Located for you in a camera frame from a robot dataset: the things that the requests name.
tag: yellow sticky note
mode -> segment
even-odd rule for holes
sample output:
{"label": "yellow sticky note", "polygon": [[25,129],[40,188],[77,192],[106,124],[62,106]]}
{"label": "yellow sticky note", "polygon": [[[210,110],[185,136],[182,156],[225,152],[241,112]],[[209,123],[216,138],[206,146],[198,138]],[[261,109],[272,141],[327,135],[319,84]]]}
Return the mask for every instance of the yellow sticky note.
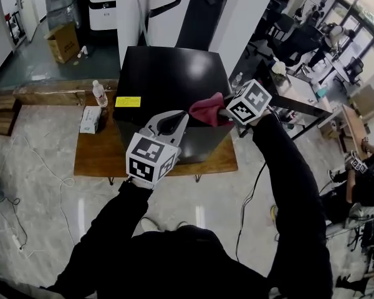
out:
{"label": "yellow sticky note", "polygon": [[115,107],[140,107],[141,97],[117,97]]}

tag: red cloth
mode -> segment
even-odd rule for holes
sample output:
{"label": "red cloth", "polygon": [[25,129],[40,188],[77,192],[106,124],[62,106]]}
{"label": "red cloth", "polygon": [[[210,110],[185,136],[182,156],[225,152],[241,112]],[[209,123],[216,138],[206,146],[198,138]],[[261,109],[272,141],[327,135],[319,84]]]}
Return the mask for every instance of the red cloth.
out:
{"label": "red cloth", "polygon": [[218,92],[211,98],[193,104],[189,109],[189,114],[193,118],[212,126],[230,125],[232,122],[218,115],[218,111],[223,108],[226,108],[224,106],[223,95]]}

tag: dark green floor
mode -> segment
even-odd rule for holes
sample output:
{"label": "dark green floor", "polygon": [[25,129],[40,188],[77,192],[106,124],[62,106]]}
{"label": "dark green floor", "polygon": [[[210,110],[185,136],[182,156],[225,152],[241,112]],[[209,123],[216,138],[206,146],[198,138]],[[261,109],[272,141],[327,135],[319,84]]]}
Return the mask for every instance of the dark green floor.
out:
{"label": "dark green floor", "polygon": [[16,88],[25,83],[38,81],[119,78],[117,45],[87,45],[90,51],[87,58],[83,55],[78,59],[75,55],[67,63],[60,64],[54,61],[44,39],[47,32],[47,23],[44,21],[37,27],[32,42],[28,43],[25,40],[8,63],[4,64],[0,71],[0,88]]}

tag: plastic bottle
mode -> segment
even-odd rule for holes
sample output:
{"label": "plastic bottle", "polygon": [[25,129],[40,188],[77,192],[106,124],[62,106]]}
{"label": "plastic bottle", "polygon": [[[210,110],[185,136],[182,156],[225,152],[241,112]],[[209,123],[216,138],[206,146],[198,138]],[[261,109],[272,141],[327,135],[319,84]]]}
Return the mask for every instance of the plastic bottle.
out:
{"label": "plastic bottle", "polygon": [[93,94],[95,99],[102,108],[106,108],[108,105],[108,99],[104,91],[104,87],[99,84],[97,80],[93,81]]}
{"label": "plastic bottle", "polygon": [[234,79],[234,81],[232,82],[232,84],[231,84],[231,90],[236,91],[238,85],[241,82],[241,80],[242,80],[242,72],[240,72],[239,75],[237,75],[236,78]]}

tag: white cube with black markers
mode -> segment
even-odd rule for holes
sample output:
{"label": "white cube with black markers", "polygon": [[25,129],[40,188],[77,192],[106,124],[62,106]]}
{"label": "white cube with black markers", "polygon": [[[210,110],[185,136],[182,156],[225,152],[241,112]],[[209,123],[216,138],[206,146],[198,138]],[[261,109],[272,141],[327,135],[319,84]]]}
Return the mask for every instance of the white cube with black markers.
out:
{"label": "white cube with black markers", "polygon": [[227,110],[243,125],[259,118],[272,96],[256,80],[246,82],[227,106]]}
{"label": "white cube with black markers", "polygon": [[126,152],[126,173],[156,185],[176,163],[178,148],[135,133]]}

